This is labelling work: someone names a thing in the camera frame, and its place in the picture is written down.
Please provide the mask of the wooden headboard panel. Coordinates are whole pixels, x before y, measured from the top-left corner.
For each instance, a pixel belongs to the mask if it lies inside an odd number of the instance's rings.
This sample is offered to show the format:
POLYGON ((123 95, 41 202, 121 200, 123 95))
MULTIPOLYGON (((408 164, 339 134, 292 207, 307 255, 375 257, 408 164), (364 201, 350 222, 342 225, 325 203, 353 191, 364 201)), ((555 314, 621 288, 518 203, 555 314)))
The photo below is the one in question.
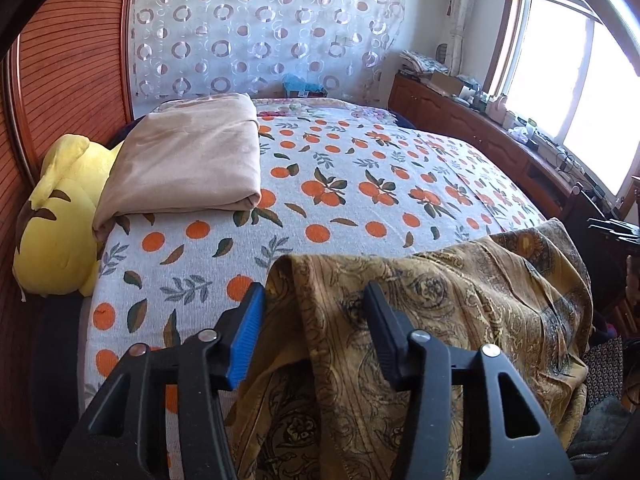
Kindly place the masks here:
POLYGON ((1 437, 42 459, 32 408, 36 333, 48 307, 12 275, 18 212, 64 133, 111 141, 131 122, 128 0, 1 0, 1 437))

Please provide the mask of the stack of folded cloths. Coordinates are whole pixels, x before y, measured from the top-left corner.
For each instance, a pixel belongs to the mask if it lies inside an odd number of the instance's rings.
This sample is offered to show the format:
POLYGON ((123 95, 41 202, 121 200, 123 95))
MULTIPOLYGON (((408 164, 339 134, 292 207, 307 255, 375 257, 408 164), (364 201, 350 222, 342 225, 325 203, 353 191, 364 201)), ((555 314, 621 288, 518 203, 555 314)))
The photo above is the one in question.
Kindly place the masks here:
POLYGON ((418 76, 427 76, 434 73, 449 74, 449 68, 446 65, 420 52, 402 50, 399 59, 406 70, 418 76))

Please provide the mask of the cardboard box on cabinet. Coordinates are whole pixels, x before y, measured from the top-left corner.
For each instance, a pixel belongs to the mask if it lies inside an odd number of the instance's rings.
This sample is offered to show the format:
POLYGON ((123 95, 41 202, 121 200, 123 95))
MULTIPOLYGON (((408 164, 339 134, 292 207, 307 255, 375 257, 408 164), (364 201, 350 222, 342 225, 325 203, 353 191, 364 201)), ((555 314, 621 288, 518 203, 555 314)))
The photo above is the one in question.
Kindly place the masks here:
POLYGON ((458 96, 465 87, 465 83, 459 78, 439 72, 432 73, 431 79, 428 82, 443 94, 455 94, 456 96, 458 96))

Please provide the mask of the wooden low cabinet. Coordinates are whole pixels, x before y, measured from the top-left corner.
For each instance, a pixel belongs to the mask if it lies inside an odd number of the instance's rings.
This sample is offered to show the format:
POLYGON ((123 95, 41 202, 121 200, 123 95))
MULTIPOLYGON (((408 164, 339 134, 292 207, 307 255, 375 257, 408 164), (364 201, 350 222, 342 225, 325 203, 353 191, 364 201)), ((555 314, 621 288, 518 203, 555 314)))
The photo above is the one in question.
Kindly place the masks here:
POLYGON ((395 75, 388 108, 422 131, 473 145, 546 216, 557 216, 564 208, 572 186, 561 173, 483 115, 401 74, 395 75))

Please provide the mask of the orange print white blanket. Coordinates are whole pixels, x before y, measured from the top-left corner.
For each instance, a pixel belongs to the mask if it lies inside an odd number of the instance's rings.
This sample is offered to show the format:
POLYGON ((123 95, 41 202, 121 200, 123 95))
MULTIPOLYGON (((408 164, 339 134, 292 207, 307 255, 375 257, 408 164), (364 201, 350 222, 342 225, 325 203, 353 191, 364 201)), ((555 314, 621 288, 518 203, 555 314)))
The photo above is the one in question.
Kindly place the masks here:
POLYGON ((107 237, 87 312, 91 400, 132 345, 215 325, 290 252, 398 257, 536 226, 542 213, 472 145, 338 108, 261 106, 250 211, 132 214, 107 237))

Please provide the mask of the yellow plush toy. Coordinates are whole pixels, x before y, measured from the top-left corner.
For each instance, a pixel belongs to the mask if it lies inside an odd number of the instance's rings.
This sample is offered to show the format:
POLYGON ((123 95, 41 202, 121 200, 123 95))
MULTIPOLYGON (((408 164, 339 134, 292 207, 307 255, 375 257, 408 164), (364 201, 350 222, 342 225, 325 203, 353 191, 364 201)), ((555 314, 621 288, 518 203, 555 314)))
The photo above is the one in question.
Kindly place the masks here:
POLYGON ((99 266, 92 222, 119 150, 69 133, 50 147, 16 220, 12 273, 23 292, 92 295, 99 266))

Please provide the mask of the floral bed sheet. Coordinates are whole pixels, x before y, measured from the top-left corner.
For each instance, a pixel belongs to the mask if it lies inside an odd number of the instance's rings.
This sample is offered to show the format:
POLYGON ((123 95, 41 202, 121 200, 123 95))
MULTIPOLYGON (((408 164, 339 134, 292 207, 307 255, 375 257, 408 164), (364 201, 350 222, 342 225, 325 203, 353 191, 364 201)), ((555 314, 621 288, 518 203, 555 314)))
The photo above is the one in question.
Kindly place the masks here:
POLYGON ((397 118, 384 108, 358 105, 332 98, 253 99, 257 114, 279 117, 352 118, 380 125, 397 125, 397 118))

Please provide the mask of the white bottle on cabinet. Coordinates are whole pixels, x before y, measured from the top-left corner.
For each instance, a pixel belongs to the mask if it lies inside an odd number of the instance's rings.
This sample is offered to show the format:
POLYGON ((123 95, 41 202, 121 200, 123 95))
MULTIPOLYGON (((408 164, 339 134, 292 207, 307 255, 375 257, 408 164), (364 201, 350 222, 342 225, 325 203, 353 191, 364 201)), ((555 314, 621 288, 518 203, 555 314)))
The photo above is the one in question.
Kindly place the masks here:
POLYGON ((495 99, 491 100, 486 107, 486 115, 499 125, 502 125, 506 118, 506 99, 508 97, 504 93, 500 93, 495 99))

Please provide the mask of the pink folded pillow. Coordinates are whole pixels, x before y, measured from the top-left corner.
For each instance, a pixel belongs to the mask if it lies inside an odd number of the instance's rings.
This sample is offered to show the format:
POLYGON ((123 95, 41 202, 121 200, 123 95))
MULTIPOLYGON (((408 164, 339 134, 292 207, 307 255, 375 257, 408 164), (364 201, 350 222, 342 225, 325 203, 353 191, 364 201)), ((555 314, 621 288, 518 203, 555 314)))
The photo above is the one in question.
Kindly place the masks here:
POLYGON ((101 193, 93 234, 127 214, 253 209, 260 201, 257 110, 244 93, 171 101, 128 133, 101 193))

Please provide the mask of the window with wooden frame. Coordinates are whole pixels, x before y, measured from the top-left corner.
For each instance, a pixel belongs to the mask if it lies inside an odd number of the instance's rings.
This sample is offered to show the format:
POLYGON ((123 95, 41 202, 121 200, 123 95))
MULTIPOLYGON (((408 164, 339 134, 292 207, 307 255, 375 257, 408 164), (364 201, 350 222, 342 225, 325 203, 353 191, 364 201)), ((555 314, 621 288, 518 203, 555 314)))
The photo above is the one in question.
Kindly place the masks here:
POLYGON ((639 171, 639 77, 584 0, 506 0, 490 91, 511 132, 572 183, 624 209, 639 171))

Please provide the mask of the white circle patterned curtain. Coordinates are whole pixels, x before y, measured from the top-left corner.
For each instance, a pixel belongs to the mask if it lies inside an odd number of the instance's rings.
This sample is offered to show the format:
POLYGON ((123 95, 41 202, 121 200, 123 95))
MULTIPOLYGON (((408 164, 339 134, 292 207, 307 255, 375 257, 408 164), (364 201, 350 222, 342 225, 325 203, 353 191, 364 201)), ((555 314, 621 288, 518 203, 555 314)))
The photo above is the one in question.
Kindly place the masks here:
POLYGON ((130 0, 134 112, 227 92, 277 96, 288 76, 378 102, 404 15, 405 0, 130 0))

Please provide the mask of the golden brown patterned garment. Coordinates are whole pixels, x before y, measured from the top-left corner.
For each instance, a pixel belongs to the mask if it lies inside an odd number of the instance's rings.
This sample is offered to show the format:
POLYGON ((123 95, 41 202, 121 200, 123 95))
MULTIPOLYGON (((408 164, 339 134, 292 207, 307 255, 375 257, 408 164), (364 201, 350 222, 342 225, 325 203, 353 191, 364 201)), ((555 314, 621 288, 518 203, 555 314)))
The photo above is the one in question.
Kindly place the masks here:
POLYGON ((569 479, 590 281, 558 220, 404 258, 289 255, 232 413, 242 479, 569 479))

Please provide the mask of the teal box behind bed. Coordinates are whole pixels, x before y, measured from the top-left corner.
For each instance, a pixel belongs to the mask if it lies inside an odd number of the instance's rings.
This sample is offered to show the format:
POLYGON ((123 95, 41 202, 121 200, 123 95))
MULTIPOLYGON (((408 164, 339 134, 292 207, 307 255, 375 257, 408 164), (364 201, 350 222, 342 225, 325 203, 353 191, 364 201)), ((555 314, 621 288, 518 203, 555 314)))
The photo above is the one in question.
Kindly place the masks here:
POLYGON ((322 84, 313 84, 293 74, 283 77, 282 88, 287 99, 325 98, 328 94, 322 84))

